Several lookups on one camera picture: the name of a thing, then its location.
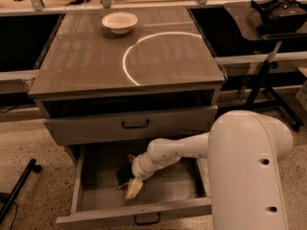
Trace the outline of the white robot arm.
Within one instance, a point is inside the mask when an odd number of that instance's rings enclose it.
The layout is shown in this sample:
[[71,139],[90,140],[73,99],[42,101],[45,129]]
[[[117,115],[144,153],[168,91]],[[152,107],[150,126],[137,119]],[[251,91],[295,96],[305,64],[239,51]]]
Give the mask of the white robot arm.
[[127,199],[182,157],[208,160],[214,230],[288,230],[278,161],[294,138],[281,121],[245,110],[220,116],[207,133],[158,138],[132,160]]

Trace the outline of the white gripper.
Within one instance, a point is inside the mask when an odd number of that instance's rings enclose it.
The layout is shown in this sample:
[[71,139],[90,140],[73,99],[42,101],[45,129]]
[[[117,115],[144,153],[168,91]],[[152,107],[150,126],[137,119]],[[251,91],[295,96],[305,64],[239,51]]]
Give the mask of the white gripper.
[[143,187],[143,181],[147,180],[154,174],[154,164],[152,159],[147,153],[134,156],[128,155],[131,166],[132,174],[136,177],[129,182],[128,190],[126,192],[126,199],[134,199]]

